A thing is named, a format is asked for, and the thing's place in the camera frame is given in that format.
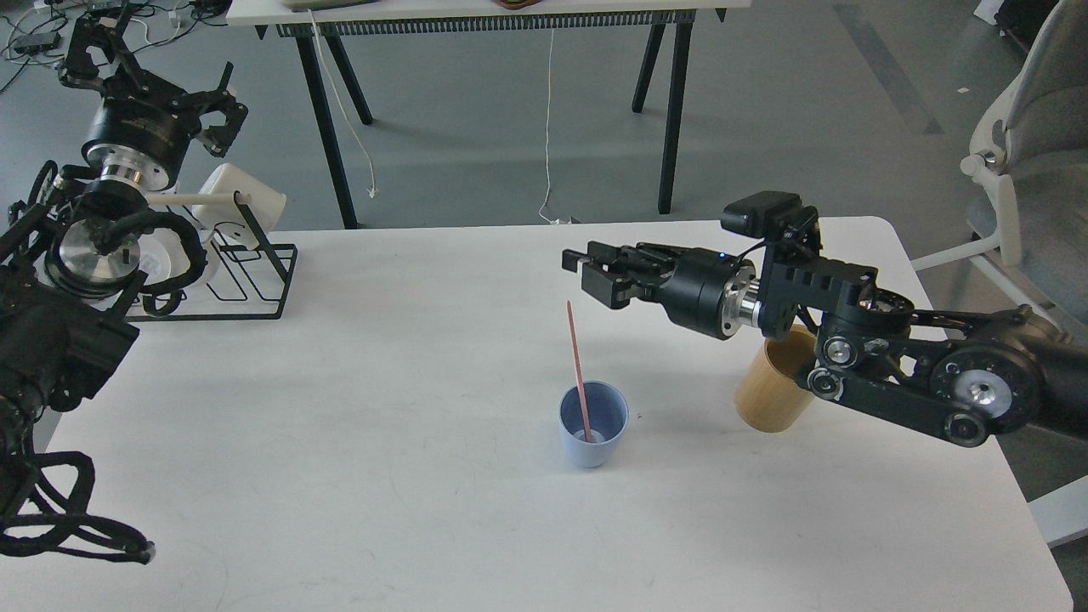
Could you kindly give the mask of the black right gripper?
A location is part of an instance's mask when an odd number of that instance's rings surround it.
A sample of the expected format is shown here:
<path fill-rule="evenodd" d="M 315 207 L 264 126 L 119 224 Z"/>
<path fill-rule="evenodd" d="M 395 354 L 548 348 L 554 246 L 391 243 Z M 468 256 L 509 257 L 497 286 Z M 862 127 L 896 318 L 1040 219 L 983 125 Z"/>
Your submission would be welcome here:
<path fill-rule="evenodd" d="M 749 259 L 668 245 L 589 241 L 586 252 L 561 252 L 564 270 L 576 272 L 580 264 L 581 290 L 607 309 L 625 309 L 636 296 L 660 305 L 672 325 L 719 340 L 739 330 L 740 294 L 757 276 Z"/>

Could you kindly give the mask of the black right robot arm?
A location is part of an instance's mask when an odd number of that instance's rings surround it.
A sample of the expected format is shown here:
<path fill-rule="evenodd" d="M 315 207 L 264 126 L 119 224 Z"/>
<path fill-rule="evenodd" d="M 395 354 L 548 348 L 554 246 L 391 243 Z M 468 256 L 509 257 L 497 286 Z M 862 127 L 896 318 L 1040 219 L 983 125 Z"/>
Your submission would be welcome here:
<path fill-rule="evenodd" d="M 704 336 L 750 326 L 772 346 L 812 334 L 786 366 L 789 388 L 885 423 L 975 448 L 1034 425 L 1085 438 L 1085 348 L 1023 305 L 991 314 L 918 309 L 870 266 L 761 240 L 746 254 L 641 241 L 566 249 L 561 267 L 609 309 L 657 303 Z"/>

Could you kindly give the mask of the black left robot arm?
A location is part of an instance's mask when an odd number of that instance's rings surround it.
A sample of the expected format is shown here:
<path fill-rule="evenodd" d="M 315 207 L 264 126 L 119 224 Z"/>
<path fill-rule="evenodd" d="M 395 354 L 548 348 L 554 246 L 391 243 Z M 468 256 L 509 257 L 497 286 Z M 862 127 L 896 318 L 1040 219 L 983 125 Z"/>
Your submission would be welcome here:
<path fill-rule="evenodd" d="M 30 196 L 10 208 L 1 276 L 3 555 L 44 553 L 148 564 L 153 542 L 88 510 L 96 470 L 77 450 L 42 453 L 35 426 L 75 411 L 104 385 L 139 329 L 126 313 L 159 296 L 175 309 L 206 270 L 197 229 L 156 212 L 193 142 L 225 156 L 248 109 L 228 91 L 186 91 L 141 68 L 124 40 L 135 8 L 76 20 L 59 82 L 101 98 L 82 164 L 44 162 Z"/>

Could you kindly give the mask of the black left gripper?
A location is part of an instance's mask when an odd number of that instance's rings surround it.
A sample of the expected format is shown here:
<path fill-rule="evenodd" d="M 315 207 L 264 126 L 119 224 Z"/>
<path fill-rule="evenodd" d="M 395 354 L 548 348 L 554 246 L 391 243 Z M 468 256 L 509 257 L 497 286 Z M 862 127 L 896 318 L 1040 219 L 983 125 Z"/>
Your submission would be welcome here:
<path fill-rule="evenodd" d="M 58 79 L 106 98 L 82 147 L 97 181 L 173 189 L 190 142 L 223 158 L 240 134 L 248 108 L 230 91 L 232 62 L 225 63 L 213 89 L 183 93 L 183 111 L 137 100 L 146 97 L 146 73 L 124 40 L 136 10 L 121 4 L 77 17 Z"/>

